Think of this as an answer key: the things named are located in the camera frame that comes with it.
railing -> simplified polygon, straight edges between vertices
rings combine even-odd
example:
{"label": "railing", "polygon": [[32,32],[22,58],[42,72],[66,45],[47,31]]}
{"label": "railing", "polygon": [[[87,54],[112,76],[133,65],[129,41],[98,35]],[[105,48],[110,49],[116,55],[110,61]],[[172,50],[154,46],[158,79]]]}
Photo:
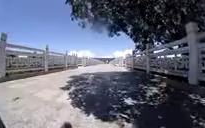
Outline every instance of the railing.
{"label": "railing", "polygon": [[188,78],[190,84],[205,81],[205,32],[197,24],[186,25],[187,36],[127,57],[126,66]]}
{"label": "railing", "polygon": [[7,34],[0,36],[0,78],[6,74],[48,71],[55,68],[77,67],[77,56],[7,43]]}
{"label": "railing", "polygon": [[113,64],[113,65],[119,66],[119,67],[125,67],[126,66],[126,60],[123,57],[119,57],[119,58],[115,58],[114,60],[109,62],[109,64]]}
{"label": "railing", "polygon": [[88,57],[82,57],[78,58],[78,66],[90,66],[90,65],[97,65],[97,64],[104,64],[103,61],[94,59],[94,58],[88,58]]}

sky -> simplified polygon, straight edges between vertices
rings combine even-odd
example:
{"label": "sky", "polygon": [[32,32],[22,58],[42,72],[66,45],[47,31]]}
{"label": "sky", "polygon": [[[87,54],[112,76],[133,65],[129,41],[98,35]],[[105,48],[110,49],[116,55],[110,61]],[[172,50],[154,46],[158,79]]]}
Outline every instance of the sky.
{"label": "sky", "polygon": [[8,33],[9,43],[92,57],[121,56],[134,48],[125,35],[82,29],[70,14],[65,0],[0,0],[0,33]]}

fence post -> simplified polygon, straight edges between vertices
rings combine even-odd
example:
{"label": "fence post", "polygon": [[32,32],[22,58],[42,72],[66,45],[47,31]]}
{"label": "fence post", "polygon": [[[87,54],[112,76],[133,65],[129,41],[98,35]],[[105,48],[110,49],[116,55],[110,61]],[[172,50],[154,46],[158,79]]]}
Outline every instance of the fence post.
{"label": "fence post", "polygon": [[189,47],[189,71],[188,71],[188,82],[190,84],[198,84],[198,74],[199,74],[199,63],[198,63],[198,25],[196,23],[190,22],[186,24],[187,41]]}
{"label": "fence post", "polygon": [[48,71],[48,52],[49,52],[49,47],[46,45],[45,51],[44,51],[44,71]]}
{"label": "fence post", "polygon": [[132,58],[131,58],[131,61],[132,61],[132,69],[134,70],[134,67],[135,67],[135,54],[134,54],[134,50],[132,50]]}
{"label": "fence post", "polygon": [[7,34],[0,34],[0,78],[6,75],[6,41]]}
{"label": "fence post", "polygon": [[65,53],[65,68],[68,68],[68,51]]}
{"label": "fence post", "polygon": [[78,67],[78,55],[76,54],[76,68]]}
{"label": "fence post", "polygon": [[149,44],[146,44],[146,73],[150,72]]}

gravel ground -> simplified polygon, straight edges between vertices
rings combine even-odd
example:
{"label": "gravel ground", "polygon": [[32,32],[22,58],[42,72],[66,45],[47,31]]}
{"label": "gravel ground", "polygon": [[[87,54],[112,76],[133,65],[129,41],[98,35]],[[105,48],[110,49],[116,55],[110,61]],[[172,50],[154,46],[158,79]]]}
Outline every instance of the gravel ground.
{"label": "gravel ground", "polygon": [[205,98],[104,64],[1,83],[0,115],[8,128],[205,128]]}
{"label": "gravel ground", "polygon": [[68,92],[60,89],[71,76],[113,71],[125,70],[97,65],[0,83],[0,116],[7,128],[60,128],[67,121],[73,128],[118,128],[72,107]]}

tree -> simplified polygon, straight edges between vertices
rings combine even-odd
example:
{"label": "tree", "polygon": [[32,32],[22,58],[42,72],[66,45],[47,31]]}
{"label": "tree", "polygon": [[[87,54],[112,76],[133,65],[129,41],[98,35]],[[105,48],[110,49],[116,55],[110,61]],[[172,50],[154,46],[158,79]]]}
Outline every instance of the tree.
{"label": "tree", "polygon": [[186,36],[185,24],[194,21],[205,30],[205,0],[67,0],[72,20],[82,27],[106,29],[109,36],[125,33],[137,49]]}

